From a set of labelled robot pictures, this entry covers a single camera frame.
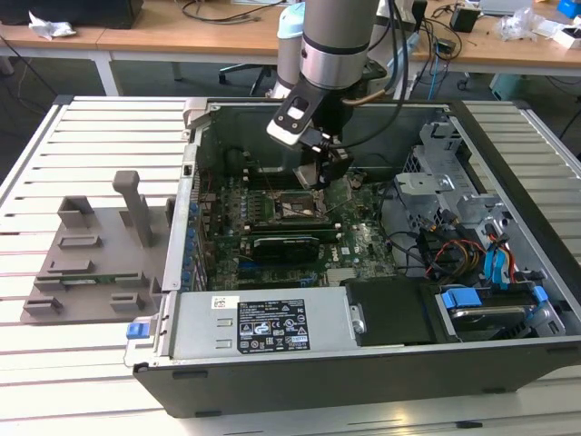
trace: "black cable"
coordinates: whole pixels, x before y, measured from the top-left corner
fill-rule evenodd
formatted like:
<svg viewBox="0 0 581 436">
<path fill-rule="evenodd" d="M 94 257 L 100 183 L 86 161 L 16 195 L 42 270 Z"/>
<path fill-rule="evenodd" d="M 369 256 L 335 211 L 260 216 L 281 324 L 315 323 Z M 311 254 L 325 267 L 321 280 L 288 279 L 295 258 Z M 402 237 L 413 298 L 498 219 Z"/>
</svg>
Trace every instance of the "black cable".
<svg viewBox="0 0 581 436">
<path fill-rule="evenodd" d="M 8 41 L 6 41 L 6 38 L 4 38 L 2 35 L 0 35 L 0 39 L 2 39 L 2 41 L 4 41 L 4 44 L 6 44 L 6 46 L 16 55 L 18 56 L 18 58 L 24 62 L 26 64 L 26 66 L 28 66 L 28 68 L 30 69 L 30 71 L 32 71 L 34 73 L 34 75 L 36 77 L 38 77 L 38 80 L 40 80 L 44 86 L 46 86 L 46 88 L 53 94 L 53 96 L 57 96 L 58 93 L 53 89 L 53 87 L 51 85 L 49 85 L 45 79 L 38 74 L 38 72 L 30 65 L 30 63 L 28 61 L 26 61 L 26 59 L 24 59 L 11 45 L 10 43 L 8 43 Z"/>
<path fill-rule="evenodd" d="M 251 16 L 252 13 L 254 12 L 258 12 L 262 9 L 267 9 L 269 7 L 273 7 L 273 6 L 277 6 L 277 5 L 281 5 L 285 2 L 286 0 L 280 0 L 279 2 L 273 3 L 271 5 L 265 5 L 265 6 L 260 6 L 260 7 L 256 7 L 254 9 L 251 9 L 248 12 L 242 12 L 240 14 L 236 14 L 236 15 L 231 15 L 231 16 L 226 16 L 223 18 L 206 18 L 203 16 L 199 16 L 198 13 L 200 12 L 200 6 L 201 3 L 199 0 L 193 0 L 189 3 L 186 3 L 184 6 L 182 6 L 182 13 L 185 16 L 188 16 L 190 18 L 193 18 L 194 20 L 198 20 L 198 21 L 202 21 L 204 23 L 208 23 L 211 25 L 239 25 L 241 23 L 248 23 L 250 21 L 259 21 L 260 18 L 258 16 Z M 198 5 L 198 9 L 196 10 L 195 14 L 192 14 L 190 12 L 188 12 L 188 7 L 190 7 L 191 5 Z"/>
<path fill-rule="evenodd" d="M 579 115 L 581 115 L 581 109 L 579 109 L 575 115 L 573 115 L 573 117 L 569 120 L 569 122 L 566 124 L 565 128 L 563 129 L 563 132 L 561 132 L 561 134 L 559 135 L 559 139 L 563 139 L 563 137 L 566 134 L 566 131 L 569 130 L 569 127 L 571 127 L 571 125 L 573 125 L 573 123 L 575 122 L 575 120 L 579 117 Z"/>
<path fill-rule="evenodd" d="M 370 139 L 375 138 L 376 136 L 378 136 L 379 134 L 381 134 L 382 132 L 387 130 L 394 123 L 394 121 L 396 121 L 396 118 L 398 118 L 399 112 L 401 111 L 401 107 L 403 106 L 403 104 L 406 100 L 406 88 L 408 86 L 408 73 L 409 73 L 408 42 L 406 39 L 406 31 L 403 28 L 403 20 L 401 19 L 401 14 L 399 13 L 399 9 L 398 9 L 397 5 L 395 4 L 395 0 L 389 0 L 389 15 L 390 16 L 393 16 L 393 14 L 391 13 L 392 10 L 395 13 L 395 16 L 398 20 L 399 30 L 401 32 L 401 48 L 402 48 L 402 53 L 403 53 L 403 75 L 401 78 L 402 89 L 401 89 L 401 95 L 399 96 L 399 99 L 398 99 L 398 103 L 396 104 L 396 108 L 395 108 L 393 114 L 391 114 L 391 117 L 388 119 L 388 121 L 385 124 L 383 124 L 379 129 L 377 129 L 375 132 L 371 132 L 370 134 L 367 134 L 366 136 L 364 136 L 364 137 L 360 138 L 359 140 L 354 141 L 352 143 L 338 144 L 338 145 L 333 146 L 333 148 L 347 149 L 347 148 L 355 147 L 356 145 L 364 144 L 367 141 L 369 141 Z"/>
<path fill-rule="evenodd" d="M 456 32 L 454 29 L 452 29 L 449 25 L 446 25 L 438 20 L 432 20 L 431 18 L 424 18 L 424 19 L 432 24 L 437 23 L 437 24 L 443 26 L 445 29 L 447 29 L 450 33 L 454 34 L 454 36 L 458 39 L 458 51 L 455 54 L 452 54 L 451 56 L 442 56 L 441 54 L 438 54 L 438 53 L 436 53 L 436 56 L 439 57 L 443 61 L 452 61 L 452 60 L 456 59 L 460 55 L 460 53 L 462 52 L 462 48 L 463 48 L 462 37 L 458 34 L 458 32 Z"/>
<path fill-rule="evenodd" d="M 442 5 L 440 7 L 437 7 L 436 9 L 434 9 L 434 12 L 432 12 L 431 17 L 432 18 L 440 18 L 445 13 L 448 13 L 448 14 L 453 13 L 454 9 L 452 9 L 452 6 L 454 6 L 454 9 L 456 9 L 456 3 L 451 3 L 449 5 Z"/>
<path fill-rule="evenodd" d="M 388 23 L 385 25 L 385 30 L 383 31 L 383 34 L 379 37 L 379 39 L 375 43 L 373 43 L 372 45 L 369 46 L 369 48 L 367 50 L 368 52 L 370 52 L 375 47 L 377 47 L 378 45 L 381 44 L 381 41 L 383 41 L 385 39 L 385 37 L 388 35 L 390 27 L 391 27 L 391 21 L 388 21 Z"/>
<path fill-rule="evenodd" d="M 546 75 L 546 76 L 545 76 L 545 78 L 546 78 L 546 80 L 547 80 L 547 81 L 548 81 L 550 84 L 552 84 L 552 85 L 553 85 L 553 87 L 555 87 L 556 89 L 558 89 L 558 90 L 559 90 L 559 91 L 561 91 L 562 93 L 564 93 L 564 94 L 567 94 L 567 95 L 571 95 L 572 97 L 578 97 L 578 95 L 577 95 L 577 94 L 571 94 L 571 93 L 569 93 L 569 92 L 568 92 L 566 89 L 563 89 L 563 88 L 562 88 L 562 87 L 560 87 L 558 84 L 554 83 L 554 82 L 553 82 L 553 80 L 555 80 L 555 78 L 554 78 L 554 77 L 551 77 L 550 75 Z"/>
</svg>

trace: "metal bracket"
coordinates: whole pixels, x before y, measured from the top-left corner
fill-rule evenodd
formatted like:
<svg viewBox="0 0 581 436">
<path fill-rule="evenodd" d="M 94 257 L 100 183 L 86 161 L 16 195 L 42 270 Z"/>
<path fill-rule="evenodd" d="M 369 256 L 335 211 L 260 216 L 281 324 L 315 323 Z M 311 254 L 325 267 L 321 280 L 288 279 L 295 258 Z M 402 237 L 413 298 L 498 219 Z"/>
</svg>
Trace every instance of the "metal bracket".
<svg viewBox="0 0 581 436">
<path fill-rule="evenodd" d="M 490 216 L 496 206 L 502 204 L 498 194 L 485 193 L 482 195 L 464 195 L 458 200 L 456 207 L 462 223 L 479 224 Z"/>
<path fill-rule="evenodd" d="M 192 97 L 185 101 L 182 111 L 183 124 L 186 129 L 193 130 L 210 121 L 208 99 L 206 97 Z"/>
</svg>

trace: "floor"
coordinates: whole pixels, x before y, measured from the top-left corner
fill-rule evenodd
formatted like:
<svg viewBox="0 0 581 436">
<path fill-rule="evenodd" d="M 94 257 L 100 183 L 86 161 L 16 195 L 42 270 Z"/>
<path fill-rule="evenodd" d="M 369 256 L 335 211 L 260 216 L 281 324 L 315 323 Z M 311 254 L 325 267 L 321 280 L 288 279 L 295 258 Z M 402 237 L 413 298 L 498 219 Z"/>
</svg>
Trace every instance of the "floor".
<svg viewBox="0 0 581 436">
<path fill-rule="evenodd" d="M 230 84 L 218 83 L 218 64 L 182 64 L 183 80 L 172 79 L 169 64 L 157 62 L 120 62 L 115 69 L 121 78 L 125 95 L 208 95 L 248 96 L 258 70 L 229 75 Z M 58 94 L 104 95 L 94 65 L 88 61 L 62 59 L 34 59 L 32 67 L 56 90 Z M 491 76 L 473 75 L 466 91 L 459 91 L 458 80 L 463 74 L 449 74 L 439 90 L 438 99 L 493 100 L 488 89 Z M 530 104 L 540 118 L 560 134 L 571 116 L 581 108 L 581 83 L 576 79 L 559 77 L 528 77 L 521 81 L 514 98 Z M 274 84 L 274 77 L 266 78 L 257 95 L 264 95 Z M 429 84 L 419 84 L 415 98 L 428 96 Z M 28 108 L 14 97 L 26 99 Z M 10 171 L 42 120 L 41 108 L 50 107 L 53 97 L 24 63 L 15 60 L 15 73 L 0 78 L 0 181 Z M 564 143 L 575 154 L 581 153 L 581 118 L 568 130 Z"/>
</svg>

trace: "green circuit board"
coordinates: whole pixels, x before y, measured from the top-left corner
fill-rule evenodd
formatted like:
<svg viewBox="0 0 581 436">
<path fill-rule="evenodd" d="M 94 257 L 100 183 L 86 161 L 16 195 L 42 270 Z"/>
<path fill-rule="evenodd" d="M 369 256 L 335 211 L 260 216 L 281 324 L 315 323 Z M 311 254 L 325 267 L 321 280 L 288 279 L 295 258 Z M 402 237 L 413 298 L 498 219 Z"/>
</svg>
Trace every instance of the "green circuit board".
<svg viewBox="0 0 581 436">
<path fill-rule="evenodd" d="M 348 173 L 322 191 L 252 189 L 227 178 L 201 193 L 207 289 L 335 286 L 348 278 L 395 274 L 374 215 L 377 185 L 364 178 Z M 309 241 L 308 261 L 293 251 L 291 263 L 255 259 L 255 246 L 264 241 L 276 240 L 282 249 L 296 239 Z"/>
</svg>

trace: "electronic device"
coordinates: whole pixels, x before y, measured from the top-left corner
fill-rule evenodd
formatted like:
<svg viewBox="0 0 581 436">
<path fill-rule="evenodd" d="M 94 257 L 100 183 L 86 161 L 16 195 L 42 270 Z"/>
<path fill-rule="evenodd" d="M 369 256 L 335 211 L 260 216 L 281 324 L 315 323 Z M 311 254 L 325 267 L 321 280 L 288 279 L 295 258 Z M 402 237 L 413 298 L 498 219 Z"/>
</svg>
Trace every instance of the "electronic device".
<svg viewBox="0 0 581 436">
<path fill-rule="evenodd" d="M 481 13 L 482 10 L 479 8 L 470 5 L 457 5 L 450 18 L 450 27 L 456 32 L 469 34 Z"/>
<path fill-rule="evenodd" d="M 393 107 L 362 106 L 345 136 Z M 300 153 L 260 128 L 278 110 L 184 110 L 161 309 L 130 324 L 125 354 L 169 414 L 499 393 L 578 362 L 579 265 L 470 106 L 404 104 L 307 190 Z"/>
<path fill-rule="evenodd" d="M 0 0 L 3 25 L 27 25 L 28 12 L 45 21 L 130 29 L 143 0 Z"/>
</svg>

